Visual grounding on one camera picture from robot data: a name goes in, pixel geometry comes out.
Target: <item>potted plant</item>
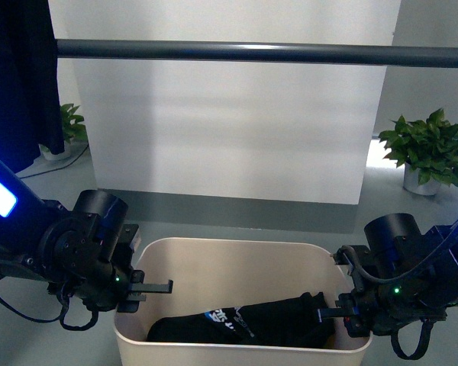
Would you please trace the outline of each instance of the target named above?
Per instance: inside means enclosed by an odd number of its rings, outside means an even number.
[[[395,129],[379,138],[391,150],[384,159],[397,160],[397,167],[405,164],[404,188],[432,195],[440,184],[458,187],[458,124],[444,119],[443,108],[426,121],[400,116],[393,122]]]
[[[71,155],[70,144],[73,140],[88,141],[88,137],[86,136],[86,127],[82,124],[82,122],[85,121],[85,118],[80,114],[76,114],[78,108],[79,105],[75,106],[73,103],[63,104],[60,107],[64,152],[54,155],[47,147],[42,146],[41,150],[44,158],[47,160],[61,160],[69,158]]]

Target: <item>gray floor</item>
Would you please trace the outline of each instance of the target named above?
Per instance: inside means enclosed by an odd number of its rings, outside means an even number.
[[[76,146],[73,154],[81,146]],[[46,164],[38,159],[33,167],[22,175],[61,166],[62,162]],[[337,211],[333,217],[336,225],[329,223],[312,227],[312,231],[271,230],[268,228],[230,227],[146,220],[138,209],[130,215],[132,222],[140,224],[143,246],[164,237],[201,237],[221,239],[249,239],[283,242],[308,242],[322,246],[330,252],[343,244],[366,244],[363,227],[384,214],[407,212],[416,218],[421,231],[434,224],[450,224],[458,217],[458,189],[442,187],[435,197],[421,197],[402,189],[402,169],[380,169],[367,167],[363,180],[360,204],[343,216]],[[89,153],[65,170],[51,172],[25,182],[41,198],[61,201],[73,208],[82,190],[95,189],[95,176]],[[199,209],[198,220],[204,215]],[[347,220],[343,225],[340,220]],[[55,299],[46,293],[43,283],[18,279],[5,279],[0,283],[0,293],[10,303],[32,316],[54,317],[59,311]],[[37,325],[11,314],[0,306],[0,365],[68,365],[120,366],[117,343],[113,331],[113,312],[103,313],[98,325],[88,332],[67,332],[59,324]],[[448,320],[438,323],[431,337],[430,349],[416,365],[458,365],[458,308],[448,311]],[[74,302],[68,320],[70,323],[85,323],[89,315]],[[401,332],[401,342],[407,352],[412,352],[418,340],[420,327],[413,324]],[[388,337],[375,337],[362,365],[410,364],[394,355]]]

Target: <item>metal horizontal bar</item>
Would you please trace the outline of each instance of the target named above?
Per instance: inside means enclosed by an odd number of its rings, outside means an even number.
[[[234,43],[167,40],[57,40],[58,57],[328,63],[458,68],[458,48]]]

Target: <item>white plastic bin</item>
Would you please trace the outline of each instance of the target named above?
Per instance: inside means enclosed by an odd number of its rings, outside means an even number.
[[[359,365],[371,338],[352,339],[341,319],[329,349],[145,342],[165,316],[284,300],[322,291],[330,307],[350,284],[330,253],[311,244],[169,238],[145,248],[144,282],[174,281],[172,294],[148,294],[134,314],[116,313],[124,366]]]

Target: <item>black fabric drape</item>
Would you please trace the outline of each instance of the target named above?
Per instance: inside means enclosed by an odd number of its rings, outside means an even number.
[[[57,47],[47,0],[0,0],[0,160],[12,171],[63,151]]]

